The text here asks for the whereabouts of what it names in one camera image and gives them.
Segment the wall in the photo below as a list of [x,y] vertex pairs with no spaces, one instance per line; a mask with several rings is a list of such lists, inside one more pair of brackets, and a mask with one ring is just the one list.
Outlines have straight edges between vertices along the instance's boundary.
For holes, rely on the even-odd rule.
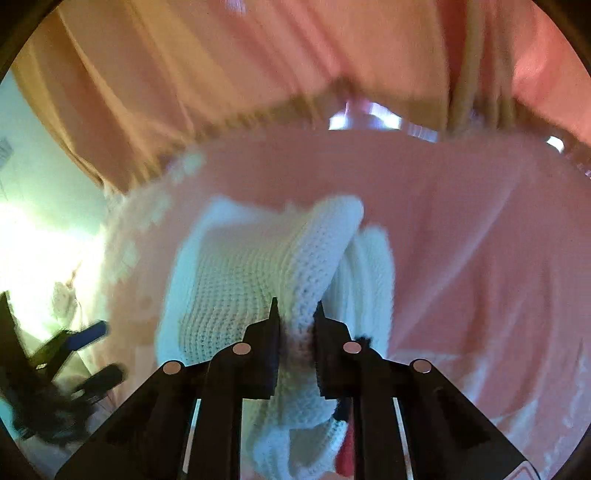
[[0,291],[10,290],[21,326],[41,340],[54,328],[48,302],[99,232],[101,190],[53,141],[11,73],[0,83],[0,142],[14,151],[0,168]]
[[[3,137],[14,150],[0,170],[8,201],[40,226],[95,234],[105,214],[102,192],[53,141],[10,72],[0,83]],[[6,202],[1,190],[0,202]]]

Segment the black tool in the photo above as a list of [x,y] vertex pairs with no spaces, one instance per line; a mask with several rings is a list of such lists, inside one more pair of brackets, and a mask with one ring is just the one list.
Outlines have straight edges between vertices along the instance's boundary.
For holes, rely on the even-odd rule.
[[97,322],[82,332],[63,330],[29,358],[17,330],[8,295],[2,293],[0,391],[12,407],[13,427],[23,439],[37,435],[60,446],[87,439],[86,422],[94,412],[93,405],[121,383],[123,369],[109,365],[67,393],[53,380],[73,352],[107,333],[106,323]]
[[[209,362],[165,363],[66,462],[57,480],[176,480],[185,476],[186,456],[188,480],[238,480],[242,400],[273,395],[280,331],[274,299],[267,320],[250,325],[242,342]],[[356,479],[405,480],[410,472],[415,480],[538,478],[428,361],[382,359],[368,341],[351,341],[346,325],[327,319],[321,304],[314,351],[321,395],[352,399]]]

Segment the round screw head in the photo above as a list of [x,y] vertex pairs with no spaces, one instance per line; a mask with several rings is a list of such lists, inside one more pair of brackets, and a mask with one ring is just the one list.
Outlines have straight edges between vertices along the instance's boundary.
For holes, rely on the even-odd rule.
[[250,353],[251,346],[248,343],[240,342],[232,347],[232,352],[237,355],[246,355]]
[[357,342],[347,342],[343,345],[343,350],[347,353],[359,353],[361,351],[361,345]]
[[181,371],[182,367],[183,366],[179,362],[172,360],[164,364],[162,371],[167,375],[176,375]]
[[413,368],[420,374],[428,374],[431,371],[431,362],[420,358],[413,362]]

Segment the white knit fabric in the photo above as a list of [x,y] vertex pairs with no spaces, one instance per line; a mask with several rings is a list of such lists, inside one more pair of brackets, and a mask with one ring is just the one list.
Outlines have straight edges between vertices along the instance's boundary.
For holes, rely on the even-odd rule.
[[346,423],[321,398],[311,349],[313,314],[387,352],[394,266],[387,236],[359,230],[361,201],[336,196],[282,213],[212,202],[177,255],[157,338],[159,363],[210,360],[268,316],[278,298],[283,349],[275,396],[245,400],[242,453],[268,480],[317,479],[334,470]]

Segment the red fabric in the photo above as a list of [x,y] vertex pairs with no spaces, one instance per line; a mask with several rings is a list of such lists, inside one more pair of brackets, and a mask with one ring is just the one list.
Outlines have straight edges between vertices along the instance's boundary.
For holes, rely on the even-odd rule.
[[349,477],[355,474],[354,434],[353,416],[351,415],[347,436],[345,437],[343,446],[339,450],[339,454],[336,456],[335,468],[339,475]]

